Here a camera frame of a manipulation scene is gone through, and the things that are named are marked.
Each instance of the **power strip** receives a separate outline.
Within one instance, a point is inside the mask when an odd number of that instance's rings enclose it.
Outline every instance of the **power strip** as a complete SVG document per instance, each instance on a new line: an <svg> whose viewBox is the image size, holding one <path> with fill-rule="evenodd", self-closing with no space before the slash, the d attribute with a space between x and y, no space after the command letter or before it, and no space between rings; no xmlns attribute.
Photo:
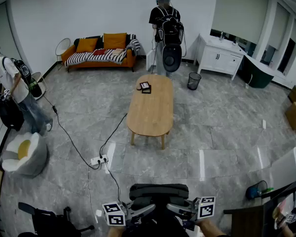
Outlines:
<svg viewBox="0 0 296 237"><path fill-rule="evenodd" d="M106 159L106 162L109 161L109 158L108 158L107 155L102 155L102 158L100 158L99 156L98 156L98 157L94 157L94 158L92 158L92 159L91 159L91 165L97 167L97 166L99 165L98 160L100 161L100 164L102 164L102 163L105 162L105 161L104 161L104 158Z"/></svg>

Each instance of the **white t-shirt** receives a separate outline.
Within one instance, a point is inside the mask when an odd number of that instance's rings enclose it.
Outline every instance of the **white t-shirt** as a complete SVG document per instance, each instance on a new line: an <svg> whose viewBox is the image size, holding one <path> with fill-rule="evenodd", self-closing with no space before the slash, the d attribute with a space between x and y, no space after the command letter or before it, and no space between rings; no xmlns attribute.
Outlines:
<svg viewBox="0 0 296 237"><path fill-rule="evenodd" d="M5 89L11 90L14 85L15 75L18 74L19 71L9 58L5 58L4 60L4 68L2 65L2 59L3 57L0 57L0 83L2 83ZM28 87L21 78L13 92L13 97L17 103L20 103L26 98L28 93Z"/></svg>

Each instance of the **oval table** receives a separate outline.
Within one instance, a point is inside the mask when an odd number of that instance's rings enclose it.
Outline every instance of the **oval table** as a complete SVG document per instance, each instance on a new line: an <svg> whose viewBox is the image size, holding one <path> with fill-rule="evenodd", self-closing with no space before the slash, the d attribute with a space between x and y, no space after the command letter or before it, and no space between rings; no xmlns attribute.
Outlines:
<svg viewBox="0 0 296 237"><path fill-rule="evenodd" d="M136 88L140 82L151 85L151 94L143 94ZM164 135L173 125L173 86L165 76L145 75L136 82L136 88L127 114L127 126L132 131L131 145L135 134L151 137L161 136L164 149Z"/></svg>

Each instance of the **yellow cushion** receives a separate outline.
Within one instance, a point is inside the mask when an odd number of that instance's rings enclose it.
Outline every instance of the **yellow cushion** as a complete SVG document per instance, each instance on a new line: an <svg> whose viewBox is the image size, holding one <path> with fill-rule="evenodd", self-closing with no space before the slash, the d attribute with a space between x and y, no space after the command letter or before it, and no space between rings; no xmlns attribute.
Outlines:
<svg viewBox="0 0 296 237"><path fill-rule="evenodd" d="M98 39L80 39L77 47L77 53L93 52Z"/></svg>
<svg viewBox="0 0 296 237"><path fill-rule="evenodd" d="M25 140L21 143L21 145L19 146L19 149L18 149L19 160L25 156L28 156L28 150L29 150L30 144L31 144L30 140Z"/></svg>
<svg viewBox="0 0 296 237"><path fill-rule="evenodd" d="M104 49L126 48L126 33L104 34Z"/></svg>

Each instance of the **black t-shirt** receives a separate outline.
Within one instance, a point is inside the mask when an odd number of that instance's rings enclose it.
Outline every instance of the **black t-shirt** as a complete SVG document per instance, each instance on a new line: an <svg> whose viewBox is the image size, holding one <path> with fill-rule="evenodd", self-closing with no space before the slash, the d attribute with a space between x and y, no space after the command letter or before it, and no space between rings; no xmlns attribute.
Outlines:
<svg viewBox="0 0 296 237"><path fill-rule="evenodd" d="M179 21L181 19L181 16L180 16L180 13L178 10L176 9L173 9L171 6L167 9L167 12L169 15L172 15L175 16ZM159 20L160 18L163 18L163 14L162 12L157 8L153 8L151 13L150 13L150 18L149 18L149 23L150 24L154 24L154 25L157 25L158 28L160 28L162 26L162 20ZM157 34L155 35L155 38L156 42L159 42L160 39L159 39L159 33L157 31Z"/></svg>

